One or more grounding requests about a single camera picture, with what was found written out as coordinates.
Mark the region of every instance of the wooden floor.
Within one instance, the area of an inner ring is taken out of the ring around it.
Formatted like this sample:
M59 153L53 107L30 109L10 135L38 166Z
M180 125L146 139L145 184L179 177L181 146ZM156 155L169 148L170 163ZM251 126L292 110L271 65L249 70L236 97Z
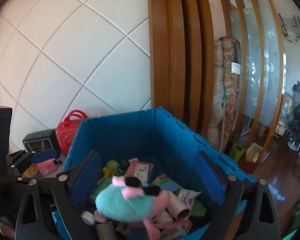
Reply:
M300 160L290 150L286 138L273 138L267 158L258 166L247 163L242 156L239 166L257 179L265 179L277 208L281 234L289 231L296 204L300 199ZM227 239L232 239L239 226L240 215L234 219Z

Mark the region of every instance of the tiled wall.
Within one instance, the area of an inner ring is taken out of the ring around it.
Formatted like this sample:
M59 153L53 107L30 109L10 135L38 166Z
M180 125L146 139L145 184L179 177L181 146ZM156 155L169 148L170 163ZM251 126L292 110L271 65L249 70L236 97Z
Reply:
M150 108L147 0L8 0L0 11L0 105L10 151L73 109Z

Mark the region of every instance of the metal bolt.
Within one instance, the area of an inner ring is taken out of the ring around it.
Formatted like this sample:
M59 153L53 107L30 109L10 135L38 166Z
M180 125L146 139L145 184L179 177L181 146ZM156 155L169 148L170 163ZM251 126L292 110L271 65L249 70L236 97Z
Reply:
M231 174L228 176L228 179L229 179L229 181L236 181L237 177Z
M261 185L265 185L265 184L266 184L266 181L265 181L264 179L259 179L259 183L260 183Z
M31 179L31 180L29 181L29 184L28 184L28 185L32 186L32 185L35 185L35 184L37 184L37 180L36 180L36 179Z
M68 179L68 176L67 176L66 174L61 175L61 176L58 178L59 181L66 181L67 179Z

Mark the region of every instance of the blue gripper pad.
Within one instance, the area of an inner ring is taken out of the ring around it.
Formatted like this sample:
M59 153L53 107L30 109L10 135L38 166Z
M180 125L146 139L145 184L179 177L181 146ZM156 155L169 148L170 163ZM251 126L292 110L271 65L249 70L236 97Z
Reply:
M42 152L38 152L35 153L32 157L31 157L31 163L42 163L45 162L47 160L53 159L55 157L57 157L58 153L55 149L49 149L49 150L45 150Z
M90 187L99 179L101 158L95 153L83 167L77 179L72 183L70 200L76 204L84 200Z
M211 199L220 206L225 201L225 191L228 185L226 174L214 165L203 151L195 156L195 168Z

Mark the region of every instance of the red case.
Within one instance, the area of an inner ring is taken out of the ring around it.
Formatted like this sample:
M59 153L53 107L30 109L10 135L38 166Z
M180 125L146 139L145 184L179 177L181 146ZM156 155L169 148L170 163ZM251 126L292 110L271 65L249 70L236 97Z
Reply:
M79 119L70 120L71 116L76 116ZM81 119L87 119L88 116L80 110L71 111L66 118L61 122L56 128L56 136L61 148L61 152L64 156L68 155L68 151L70 149L71 143L73 141L75 132L79 124L81 123Z

